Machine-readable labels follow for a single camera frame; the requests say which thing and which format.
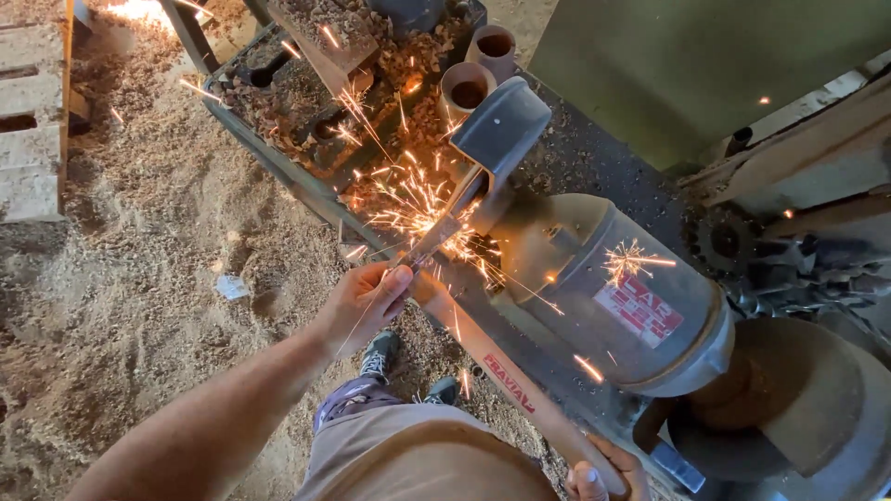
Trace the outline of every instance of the sawdust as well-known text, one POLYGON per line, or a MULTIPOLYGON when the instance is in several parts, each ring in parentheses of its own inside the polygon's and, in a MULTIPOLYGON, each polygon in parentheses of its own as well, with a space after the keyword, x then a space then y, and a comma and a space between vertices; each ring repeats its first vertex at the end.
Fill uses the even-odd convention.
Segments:
MULTIPOLYGON (((129 52, 115 52, 116 30, 97 10, 72 68, 72 85, 94 100, 94 128, 70 141, 69 221, 0 226, 2 500, 61 498, 178 393, 306 324, 347 270, 336 231, 164 73, 175 40, 114 21, 135 33, 129 52), (222 273, 240 275, 250 297, 221 298, 222 273)), ((470 366, 417 309, 396 329, 401 396, 470 366)), ((289 498, 316 406, 357 366, 357 357, 335 364, 314 383, 233 498, 289 498)), ((468 409, 560 481, 565 465, 497 391, 478 384, 468 409)))

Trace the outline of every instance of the motor label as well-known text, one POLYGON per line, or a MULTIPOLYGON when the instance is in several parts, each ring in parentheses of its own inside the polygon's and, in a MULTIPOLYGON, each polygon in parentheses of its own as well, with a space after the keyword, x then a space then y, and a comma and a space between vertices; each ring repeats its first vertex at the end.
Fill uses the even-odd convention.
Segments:
POLYGON ((628 274, 622 276, 618 287, 604 286, 594 300, 650 348, 656 348, 683 322, 671 305, 628 274))
POLYGON ((504 369, 504 366, 501 362, 495 358, 495 355, 491 353, 486 353, 486 356, 483 357, 483 363, 486 364, 486 367, 492 371, 492 374, 495 374, 501 382, 507 387, 507 390, 513 395, 513 397, 517 400, 517 402, 526 409, 530 414, 535 412, 535 407, 529 402, 529 396, 522 388, 520 388, 519 384, 517 384, 517 380, 513 379, 510 374, 508 374, 507 370, 504 369))

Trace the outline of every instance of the sneaker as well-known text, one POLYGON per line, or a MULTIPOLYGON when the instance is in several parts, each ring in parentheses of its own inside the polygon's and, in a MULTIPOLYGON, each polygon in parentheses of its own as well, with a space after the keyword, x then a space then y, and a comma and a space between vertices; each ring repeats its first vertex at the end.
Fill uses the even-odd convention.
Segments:
POLYGON ((373 377, 381 380, 384 384, 389 383, 386 376, 387 365, 398 350, 399 336, 393 331, 380 331, 365 349, 362 367, 359 368, 359 377, 373 377))
POLYGON ((447 376, 435 382, 421 402, 424 404, 453 406, 458 401, 460 392, 461 385, 458 383, 458 379, 453 376, 447 376))

